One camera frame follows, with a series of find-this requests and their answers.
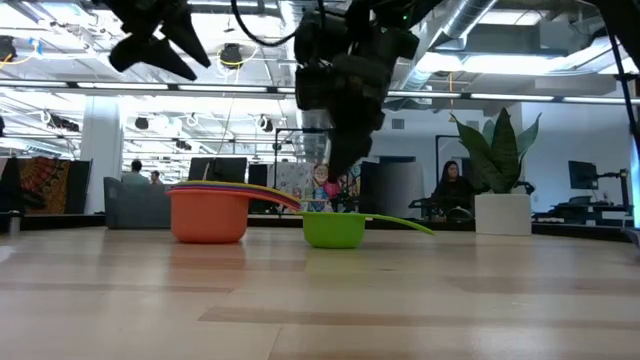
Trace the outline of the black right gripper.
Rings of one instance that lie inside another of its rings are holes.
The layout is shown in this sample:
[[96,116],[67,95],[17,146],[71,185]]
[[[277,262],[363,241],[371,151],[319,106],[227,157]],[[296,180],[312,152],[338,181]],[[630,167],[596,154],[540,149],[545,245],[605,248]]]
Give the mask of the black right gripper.
[[419,39],[411,11],[308,11],[296,31],[295,98],[303,111],[325,110],[329,132],[328,180],[336,182],[368,157],[371,134],[384,122],[382,103],[396,62],[414,57]]

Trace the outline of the green measuring cup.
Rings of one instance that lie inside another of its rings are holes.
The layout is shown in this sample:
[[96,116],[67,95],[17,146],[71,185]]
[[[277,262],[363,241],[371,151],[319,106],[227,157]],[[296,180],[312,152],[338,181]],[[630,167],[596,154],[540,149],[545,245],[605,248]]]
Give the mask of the green measuring cup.
[[434,232],[425,226],[386,215],[334,212],[300,212],[300,215],[303,218],[305,241],[313,248],[358,248],[364,239],[365,225],[368,219],[397,223],[428,235],[434,235]]

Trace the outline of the yellow measuring cup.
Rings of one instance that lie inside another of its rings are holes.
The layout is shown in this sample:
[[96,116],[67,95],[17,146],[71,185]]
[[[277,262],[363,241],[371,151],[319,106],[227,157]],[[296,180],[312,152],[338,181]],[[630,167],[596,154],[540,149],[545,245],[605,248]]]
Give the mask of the yellow measuring cup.
[[253,189],[258,193],[262,193],[263,195],[269,194],[270,196],[282,197],[292,201],[298,201],[298,198],[287,194],[285,192],[279,191],[277,189],[273,189],[266,186],[252,185],[246,183],[233,183],[233,182],[221,182],[221,181],[186,181],[180,182],[178,184],[174,184],[171,186],[171,189],[180,189],[180,188],[214,188],[214,189]]

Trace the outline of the orange measuring cup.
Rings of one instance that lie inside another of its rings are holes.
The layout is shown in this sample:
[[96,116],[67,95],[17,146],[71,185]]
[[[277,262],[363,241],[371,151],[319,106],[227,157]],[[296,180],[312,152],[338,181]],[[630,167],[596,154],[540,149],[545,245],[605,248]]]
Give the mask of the orange measuring cup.
[[221,194],[174,194],[171,233],[181,243],[236,243],[248,227],[252,198]]

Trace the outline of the grey basket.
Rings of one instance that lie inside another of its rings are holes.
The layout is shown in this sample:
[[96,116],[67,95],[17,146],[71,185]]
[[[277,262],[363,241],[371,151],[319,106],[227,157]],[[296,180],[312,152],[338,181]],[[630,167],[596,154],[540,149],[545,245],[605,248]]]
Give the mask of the grey basket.
[[125,184],[112,177],[103,179],[105,224],[112,230],[169,229],[169,187]]

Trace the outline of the black monitor on arm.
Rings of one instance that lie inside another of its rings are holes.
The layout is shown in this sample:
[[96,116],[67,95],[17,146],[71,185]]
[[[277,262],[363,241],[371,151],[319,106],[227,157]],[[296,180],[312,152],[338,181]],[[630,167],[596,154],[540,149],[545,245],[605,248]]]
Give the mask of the black monitor on arm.
[[569,161],[568,162],[570,186],[574,190],[596,190],[598,181],[602,178],[615,178],[620,182],[622,204],[621,207],[627,214],[631,213],[632,207],[629,202],[629,188],[627,178],[629,171],[620,169],[617,172],[599,173],[593,163]]

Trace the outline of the dark grey cabinet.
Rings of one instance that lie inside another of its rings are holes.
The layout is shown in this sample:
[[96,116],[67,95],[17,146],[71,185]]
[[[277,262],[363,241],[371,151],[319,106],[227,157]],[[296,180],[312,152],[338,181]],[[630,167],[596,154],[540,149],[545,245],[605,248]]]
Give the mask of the dark grey cabinet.
[[362,162],[359,210],[405,219],[421,217],[414,200],[424,198],[422,164],[413,162]]

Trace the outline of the black ceiling sensor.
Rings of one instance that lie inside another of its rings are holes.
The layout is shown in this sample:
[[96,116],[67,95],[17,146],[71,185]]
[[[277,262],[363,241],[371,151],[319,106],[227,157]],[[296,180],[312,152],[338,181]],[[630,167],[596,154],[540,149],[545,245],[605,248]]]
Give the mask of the black ceiling sensor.
[[230,70],[238,70],[243,65],[241,45],[238,43],[225,43],[219,51],[218,62]]

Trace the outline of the long ceiling light strip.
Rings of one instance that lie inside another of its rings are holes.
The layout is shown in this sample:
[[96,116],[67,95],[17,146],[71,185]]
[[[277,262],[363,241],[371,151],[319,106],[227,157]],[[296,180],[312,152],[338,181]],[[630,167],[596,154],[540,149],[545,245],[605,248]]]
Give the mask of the long ceiling light strip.
[[[586,104],[586,105],[625,105],[624,97],[563,97],[564,103]],[[632,106],[640,106],[640,98],[631,98]]]
[[514,102],[551,102],[554,96],[545,95],[522,95],[522,94],[489,94],[489,93],[471,93],[470,99],[474,100],[495,100],[495,101],[514,101]]
[[402,98],[459,99],[462,97],[462,94],[457,92],[392,90],[388,92],[387,96]]

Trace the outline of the black monitor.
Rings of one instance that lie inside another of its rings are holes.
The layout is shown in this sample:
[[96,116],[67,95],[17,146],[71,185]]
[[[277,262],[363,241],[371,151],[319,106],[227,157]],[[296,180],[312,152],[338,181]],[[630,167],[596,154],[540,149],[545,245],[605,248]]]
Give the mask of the black monitor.
[[189,167],[188,180],[212,180],[215,170],[215,158],[198,157],[192,158]]
[[247,159],[216,158],[213,162],[212,179],[221,182],[244,183]]

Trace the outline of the black panel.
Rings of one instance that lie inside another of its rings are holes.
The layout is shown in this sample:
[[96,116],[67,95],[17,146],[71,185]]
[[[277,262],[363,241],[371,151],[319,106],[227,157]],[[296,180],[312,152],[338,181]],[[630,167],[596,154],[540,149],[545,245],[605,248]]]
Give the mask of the black panel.
[[71,161],[66,182],[66,214],[83,214],[92,161]]

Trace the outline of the black desk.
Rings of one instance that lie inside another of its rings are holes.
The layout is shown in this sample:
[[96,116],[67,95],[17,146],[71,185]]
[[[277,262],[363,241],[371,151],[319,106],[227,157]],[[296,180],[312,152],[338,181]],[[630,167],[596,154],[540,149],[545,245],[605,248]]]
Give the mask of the black desk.
[[631,205],[613,205],[604,202],[588,204],[560,203],[546,212],[536,212],[532,215],[534,222],[555,222],[563,224],[585,225],[588,221],[602,222],[605,212],[622,213],[626,217],[632,215]]

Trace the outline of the silver ventilation duct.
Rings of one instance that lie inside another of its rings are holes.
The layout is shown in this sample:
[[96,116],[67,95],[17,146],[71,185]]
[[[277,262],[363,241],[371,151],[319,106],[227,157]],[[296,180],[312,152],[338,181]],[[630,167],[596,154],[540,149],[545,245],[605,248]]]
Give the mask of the silver ventilation duct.
[[399,88],[420,90],[434,73],[434,70],[426,69],[427,53],[441,46],[448,50],[463,50],[471,30],[497,2],[498,0],[446,0],[444,14],[424,22],[411,70],[399,83]]
[[[297,29],[303,16],[316,9],[318,3],[317,0],[278,0],[278,5],[284,20],[284,34],[287,35]],[[292,146],[298,162],[327,161],[330,144],[326,131],[329,127],[328,114],[322,110],[300,110],[295,96],[292,95],[291,98],[295,119],[292,125],[287,125],[284,142]]]

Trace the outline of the colourful wall tapestry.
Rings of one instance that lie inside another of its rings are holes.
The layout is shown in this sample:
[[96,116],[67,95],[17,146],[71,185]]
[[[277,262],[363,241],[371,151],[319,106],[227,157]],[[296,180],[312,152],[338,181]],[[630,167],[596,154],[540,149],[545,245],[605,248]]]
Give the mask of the colourful wall tapestry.
[[0,158],[0,212],[63,214],[70,164],[46,157]]

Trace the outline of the grey metal post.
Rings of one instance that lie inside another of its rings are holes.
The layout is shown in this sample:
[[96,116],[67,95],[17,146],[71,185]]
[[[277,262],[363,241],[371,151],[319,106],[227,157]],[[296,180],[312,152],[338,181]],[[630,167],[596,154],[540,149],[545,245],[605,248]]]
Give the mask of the grey metal post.
[[0,212],[0,235],[17,235],[21,230],[21,221],[24,214],[18,210]]

